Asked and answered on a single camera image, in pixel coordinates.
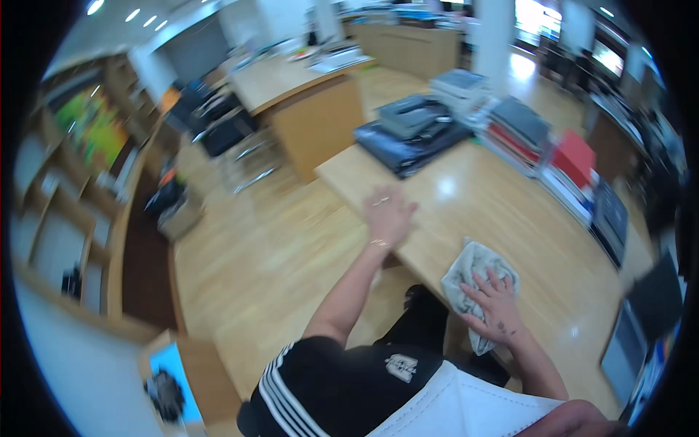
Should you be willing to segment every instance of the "hand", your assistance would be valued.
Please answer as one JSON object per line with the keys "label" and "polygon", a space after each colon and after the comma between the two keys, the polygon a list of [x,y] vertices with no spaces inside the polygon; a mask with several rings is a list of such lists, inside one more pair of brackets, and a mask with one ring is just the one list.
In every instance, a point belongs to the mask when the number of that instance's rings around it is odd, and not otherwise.
{"label": "hand", "polygon": [[492,268],[488,268],[488,278],[490,284],[477,273],[473,273],[473,280],[478,284],[480,291],[461,284],[461,290],[466,296],[483,309],[485,322],[472,314],[460,316],[466,325],[481,337],[510,347],[517,334],[522,335],[525,332],[517,305],[514,303],[512,278],[505,276],[504,282],[500,281]]}
{"label": "hand", "polygon": [[405,204],[400,185],[378,187],[364,200],[364,215],[369,224],[370,241],[382,240],[394,248],[408,234],[410,218],[417,203]]}

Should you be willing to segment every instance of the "white pillar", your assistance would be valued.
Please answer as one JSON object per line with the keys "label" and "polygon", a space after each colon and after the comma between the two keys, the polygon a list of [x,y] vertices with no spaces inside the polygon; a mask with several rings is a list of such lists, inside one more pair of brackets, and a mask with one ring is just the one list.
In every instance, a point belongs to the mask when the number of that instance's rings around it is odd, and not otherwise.
{"label": "white pillar", "polygon": [[345,32],[330,0],[315,0],[314,5],[315,19],[318,23],[318,42],[328,38],[330,41],[344,41]]}
{"label": "white pillar", "polygon": [[486,76],[493,94],[502,97],[507,94],[510,44],[514,40],[514,0],[481,0],[475,9],[480,26],[474,38],[473,72]]}

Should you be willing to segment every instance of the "gray rag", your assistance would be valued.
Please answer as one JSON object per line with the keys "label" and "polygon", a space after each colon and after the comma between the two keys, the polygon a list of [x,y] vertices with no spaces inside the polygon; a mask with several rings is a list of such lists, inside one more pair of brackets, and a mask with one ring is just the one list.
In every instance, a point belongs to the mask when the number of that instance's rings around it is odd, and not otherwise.
{"label": "gray rag", "polygon": [[[510,276],[512,278],[512,288],[514,295],[519,294],[519,275],[510,265],[497,253],[480,243],[471,241],[470,238],[464,239],[464,248],[456,261],[449,268],[449,271],[442,278],[442,288],[447,295],[452,308],[458,314],[473,314],[474,316],[485,321],[483,310],[461,290],[461,283],[464,282],[473,289],[479,289],[473,280],[472,272],[476,272],[481,278],[488,283],[487,268],[493,269],[499,280]],[[468,337],[471,341],[471,347],[476,355],[483,355],[492,350],[496,343],[485,338],[481,338],[472,329],[468,330]]]}

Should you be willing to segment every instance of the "shiny floor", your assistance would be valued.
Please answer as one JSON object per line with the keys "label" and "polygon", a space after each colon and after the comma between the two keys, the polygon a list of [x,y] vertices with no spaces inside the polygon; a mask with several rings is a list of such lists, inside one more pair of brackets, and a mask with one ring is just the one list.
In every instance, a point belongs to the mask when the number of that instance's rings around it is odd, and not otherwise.
{"label": "shiny floor", "polygon": [[[355,77],[367,120],[377,117],[377,107],[428,87],[382,67]],[[566,128],[583,133],[582,104],[539,77],[530,57],[513,52],[508,85],[556,134]],[[232,195],[222,184],[221,163],[208,161],[200,150],[183,147],[178,164],[206,197],[205,216],[175,246],[187,329],[190,336],[214,339],[241,397],[247,397],[267,362],[301,335],[359,253],[366,227],[322,181],[302,185],[288,165]],[[385,271],[349,346],[371,344],[385,334],[402,313],[405,290],[415,283],[403,267]]]}

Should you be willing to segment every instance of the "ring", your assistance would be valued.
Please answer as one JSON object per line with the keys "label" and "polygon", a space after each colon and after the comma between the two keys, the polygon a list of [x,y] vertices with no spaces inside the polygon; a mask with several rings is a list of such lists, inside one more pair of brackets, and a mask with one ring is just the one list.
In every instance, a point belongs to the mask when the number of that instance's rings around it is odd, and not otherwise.
{"label": "ring", "polygon": [[390,197],[384,197],[383,199],[379,200],[378,202],[374,203],[374,206],[378,206],[381,203],[384,203],[385,201],[391,200]]}

